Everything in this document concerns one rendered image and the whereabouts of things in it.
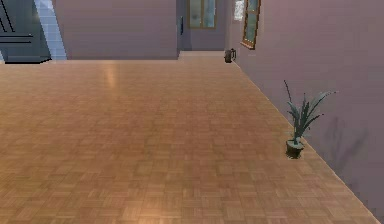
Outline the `white framed wall picture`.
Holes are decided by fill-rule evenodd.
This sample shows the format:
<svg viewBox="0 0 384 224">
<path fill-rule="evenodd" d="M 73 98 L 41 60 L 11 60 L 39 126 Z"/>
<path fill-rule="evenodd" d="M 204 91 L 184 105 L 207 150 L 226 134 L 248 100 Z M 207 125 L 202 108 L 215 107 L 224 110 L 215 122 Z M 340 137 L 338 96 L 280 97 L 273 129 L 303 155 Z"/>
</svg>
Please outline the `white framed wall picture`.
<svg viewBox="0 0 384 224">
<path fill-rule="evenodd" d="M 233 19 L 235 21 L 242 21 L 244 15 L 245 0 L 235 0 Z"/>
</svg>

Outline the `dark grey cupboard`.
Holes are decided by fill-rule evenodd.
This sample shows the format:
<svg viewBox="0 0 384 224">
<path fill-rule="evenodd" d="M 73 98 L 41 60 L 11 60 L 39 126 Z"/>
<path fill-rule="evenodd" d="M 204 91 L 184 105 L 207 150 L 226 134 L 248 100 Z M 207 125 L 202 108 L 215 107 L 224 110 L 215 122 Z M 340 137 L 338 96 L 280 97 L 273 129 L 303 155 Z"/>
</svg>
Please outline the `dark grey cupboard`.
<svg viewBox="0 0 384 224">
<path fill-rule="evenodd" d="M 0 0 L 0 54 L 6 64 L 51 60 L 34 0 Z"/>
</svg>

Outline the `green potted house plant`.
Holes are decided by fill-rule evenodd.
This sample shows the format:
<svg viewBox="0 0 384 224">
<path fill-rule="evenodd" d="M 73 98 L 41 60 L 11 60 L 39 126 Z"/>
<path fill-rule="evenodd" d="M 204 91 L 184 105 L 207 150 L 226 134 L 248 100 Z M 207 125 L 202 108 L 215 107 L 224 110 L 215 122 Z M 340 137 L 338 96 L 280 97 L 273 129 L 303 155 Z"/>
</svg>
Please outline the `green potted house plant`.
<svg viewBox="0 0 384 224">
<path fill-rule="evenodd" d="M 284 82 L 288 94 L 289 109 L 287 112 L 291 115 L 293 121 L 292 138 L 286 141 L 286 156 L 289 159 L 299 159 L 304 149 L 304 143 L 301 141 L 305 132 L 310 129 L 310 125 L 323 116 L 323 113 L 315 114 L 318 106 L 330 95 L 336 94 L 336 91 L 320 92 L 311 101 L 306 99 L 303 94 L 301 106 L 298 107 L 293 103 L 291 92 L 287 82 Z"/>
</svg>

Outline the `dark round bin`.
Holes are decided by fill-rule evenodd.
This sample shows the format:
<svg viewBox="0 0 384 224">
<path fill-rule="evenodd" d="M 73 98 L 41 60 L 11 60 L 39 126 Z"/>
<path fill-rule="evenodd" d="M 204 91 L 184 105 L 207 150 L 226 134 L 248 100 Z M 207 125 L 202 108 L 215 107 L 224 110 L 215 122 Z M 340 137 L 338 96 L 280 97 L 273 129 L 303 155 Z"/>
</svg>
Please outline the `dark round bin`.
<svg viewBox="0 0 384 224">
<path fill-rule="evenodd" d="M 236 50 L 234 48 L 225 51 L 224 60 L 226 63 L 232 63 L 236 60 Z"/>
</svg>

